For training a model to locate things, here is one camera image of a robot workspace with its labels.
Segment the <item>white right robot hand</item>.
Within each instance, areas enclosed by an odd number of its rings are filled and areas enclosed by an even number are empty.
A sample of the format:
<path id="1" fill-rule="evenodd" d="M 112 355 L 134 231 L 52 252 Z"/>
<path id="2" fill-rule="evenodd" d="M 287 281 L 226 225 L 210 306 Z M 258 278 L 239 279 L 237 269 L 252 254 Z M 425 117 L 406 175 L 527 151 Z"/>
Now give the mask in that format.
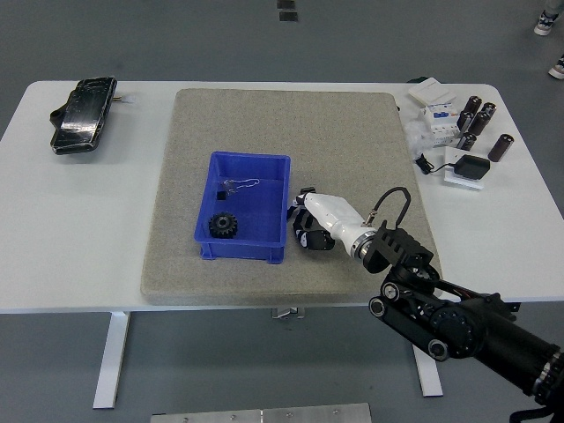
<path id="1" fill-rule="evenodd" d="M 342 197 L 318 194 L 304 189 L 287 210 L 299 244 L 305 249 L 331 250 L 341 241 L 351 257 L 374 237 L 375 230 L 365 224 L 360 214 Z"/>

